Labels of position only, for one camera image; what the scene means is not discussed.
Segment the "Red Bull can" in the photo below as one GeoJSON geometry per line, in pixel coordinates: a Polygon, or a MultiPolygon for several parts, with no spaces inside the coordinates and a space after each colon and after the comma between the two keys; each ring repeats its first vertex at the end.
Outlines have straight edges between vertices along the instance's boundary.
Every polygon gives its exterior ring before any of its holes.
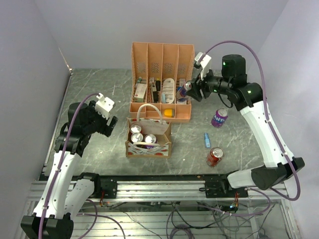
{"type": "Polygon", "coordinates": [[[190,82],[186,82],[183,86],[185,87],[186,91],[180,91],[180,92],[183,95],[187,96],[186,92],[191,89],[191,83],[190,82]]]}

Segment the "black and yellow can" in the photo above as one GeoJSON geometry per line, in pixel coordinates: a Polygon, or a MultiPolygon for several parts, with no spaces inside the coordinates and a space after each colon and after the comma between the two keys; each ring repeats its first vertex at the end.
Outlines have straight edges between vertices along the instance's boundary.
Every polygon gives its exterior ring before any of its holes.
{"type": "Polygon", "coordinates": [[[140,133],[140,132],[132,133],[132,135],[131,135],[132,143],[143,142],[143,140],[144,140],[144,136],[142,133],[140,133]]]}

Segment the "purple Fanta can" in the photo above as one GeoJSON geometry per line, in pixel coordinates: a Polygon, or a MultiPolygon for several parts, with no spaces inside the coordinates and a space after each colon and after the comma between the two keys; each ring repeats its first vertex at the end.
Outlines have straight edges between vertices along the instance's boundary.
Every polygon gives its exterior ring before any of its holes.
{"type": "Polygon", "coordinates": [[[225,108],[220,108],[215,112],[214,117],[211,120],[211,124],[214,127],[222,127],[228,118],[228,110],[225,108]]]}
{"type": "Polygon", "coordinates": [[[154,134],[147,134],[144,137],[145,143],[157,143],[157,137],[154,134]]]}

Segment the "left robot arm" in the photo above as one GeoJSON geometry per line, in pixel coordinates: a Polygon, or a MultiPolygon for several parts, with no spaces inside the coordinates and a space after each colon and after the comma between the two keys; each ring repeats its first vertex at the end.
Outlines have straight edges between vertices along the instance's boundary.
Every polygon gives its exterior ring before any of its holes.
{"type": "Polygon", "coordinates": [[[96,100],[72,103],[68,121],[61,128],[55,142],[52,169],[42,196],[30,216],[23,216],[20,226],[30,239],[69,239],[74,218],[85,201],[101,194],[99,174],[82,173],[74,188],[69,186],[94,133],[110,137],[118,121],[110,117],[115,102],[101,93],[96,100]]]}

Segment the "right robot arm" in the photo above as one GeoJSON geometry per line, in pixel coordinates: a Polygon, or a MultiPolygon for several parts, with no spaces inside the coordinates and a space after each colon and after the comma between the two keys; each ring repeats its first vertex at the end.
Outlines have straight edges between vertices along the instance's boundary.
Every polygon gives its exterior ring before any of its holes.
{"type": "Polygon", "coordinates": [[[248,123],[264,162],[260,167],[228,174],[227,180],[220,184],[220,193],[231,197],[237,188],[250,186],[267,190],[300,171],[305,162],[294,156],[280,136],[263,99],[262,87],[247,81],[245,58],[238,54],[223,56],[220,77],[214,75],[210,66],[211,57],[198,53],[194,59],[191,90],[187,95],[199,102],[212,93],[226,95],[248,123]]]}

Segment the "white oval pack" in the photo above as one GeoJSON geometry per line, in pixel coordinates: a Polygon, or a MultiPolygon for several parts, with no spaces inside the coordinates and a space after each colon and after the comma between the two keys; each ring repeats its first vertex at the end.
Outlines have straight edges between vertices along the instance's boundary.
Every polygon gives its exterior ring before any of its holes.
{"type": "Polygon", "coordinates": [[[167,78],[163,81],[161,88],[161,103],[172,104],[175,99],[175,81],[173,78],[167,78]]]}

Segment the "yellow tape measure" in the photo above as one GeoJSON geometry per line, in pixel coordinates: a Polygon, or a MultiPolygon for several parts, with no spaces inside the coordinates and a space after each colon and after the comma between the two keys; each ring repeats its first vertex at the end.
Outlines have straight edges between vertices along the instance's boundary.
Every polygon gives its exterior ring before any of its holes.
{"type": "Polygon", "coordinates": [[[174,109],[164,109],[163,115],[166,118],[174,117],[174,109]]]}

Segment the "red and white box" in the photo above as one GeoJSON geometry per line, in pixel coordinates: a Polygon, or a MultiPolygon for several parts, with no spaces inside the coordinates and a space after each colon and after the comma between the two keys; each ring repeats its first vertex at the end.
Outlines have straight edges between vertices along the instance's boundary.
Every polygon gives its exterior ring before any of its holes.
{"type": "Polygon", "coordinates": [[[136,86],[136,91],[134,93],[134,102],[136,103],[144,102],[146,91],[147,91],[147,84],[138,83],[136,86]]]}

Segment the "black items in organizer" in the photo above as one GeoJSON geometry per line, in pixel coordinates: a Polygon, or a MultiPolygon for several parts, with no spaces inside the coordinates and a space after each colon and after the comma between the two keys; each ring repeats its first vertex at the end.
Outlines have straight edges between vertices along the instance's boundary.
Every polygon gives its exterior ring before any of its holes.
{"type": "Polygon", "coordinates": [[[158,103],[160,99],[159,93],[160,93],[160,87],[161,87],[159,78],[155,79],[154,77],[150,77],[149,87],[150,87],[150,94],[151,94],[151,102],[158,103]]]}

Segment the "peach plastic file organizer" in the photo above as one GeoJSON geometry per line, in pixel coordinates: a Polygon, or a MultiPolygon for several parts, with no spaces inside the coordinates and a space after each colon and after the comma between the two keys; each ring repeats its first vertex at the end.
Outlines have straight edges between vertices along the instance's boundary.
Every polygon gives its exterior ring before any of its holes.
{"type": "Polygon", "coordinates": [[[163,81],[173,78],[175,81],[175,91],[181,87],[185,81],[190,80],[192,74],[192,64],[194,60],[194,46],[191,44],[168,44],[168,43],[146,43],[134,42],[131,49],[132,60],[132,96],[129,108],[130,118],[135,118],[139,107],[142,104],[152,104],[160,111],[163,118],[170,122],[185,123],[191,118],[191,102],[187,104],[177,104],[176,97],[172,104],[161,103],[161,88],[163,81]],[[159,92],[159,102],[151,102],[149,78],[159,78],[161,87],[159,92]],[[145,101],[134,102],[134,93],[138,83],[147,84],[145,101]],[[174,117],[166,118],[163,115],[164,109],[174,109],[174,117]]]}

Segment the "small blue tube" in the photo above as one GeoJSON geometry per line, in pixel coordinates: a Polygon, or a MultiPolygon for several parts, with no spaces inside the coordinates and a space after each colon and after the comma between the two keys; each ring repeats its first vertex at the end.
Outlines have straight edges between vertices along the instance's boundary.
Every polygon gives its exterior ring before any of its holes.
{"type": "Polygon", "coordinates": [[[208,133],[204,133],[204,142],[205,142],[205,147],[206,148],[210,148],[211,147],[210,138],[209,138],[208,133]]]}

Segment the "red cola can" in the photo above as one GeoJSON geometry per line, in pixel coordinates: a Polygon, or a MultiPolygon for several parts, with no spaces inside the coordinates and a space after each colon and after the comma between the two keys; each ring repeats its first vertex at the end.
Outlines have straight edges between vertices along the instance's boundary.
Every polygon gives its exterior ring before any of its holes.
{"type": "Polygon", "coordinates": [[[210,167],[216,166],[224,157],[224,151],[220,147],[214,147],[206,157],[206,163],[210,167]]]}

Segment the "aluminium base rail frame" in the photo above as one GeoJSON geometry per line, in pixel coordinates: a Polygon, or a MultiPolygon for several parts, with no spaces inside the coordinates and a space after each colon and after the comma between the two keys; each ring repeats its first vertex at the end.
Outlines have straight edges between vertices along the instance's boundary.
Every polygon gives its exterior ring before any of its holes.
{"type": "Polygon", "coordinates": [[[164,202],[233,200],[288,200],[283,182],[258,188],[250,182],[235,183],[239,171],[203,175],[99,175],[84,172],[54,173],[32,186],[32,206],[21,219],[21,227],[31,239],[68,239],[75,215],[86,200],[101,202],[164,202]]]}

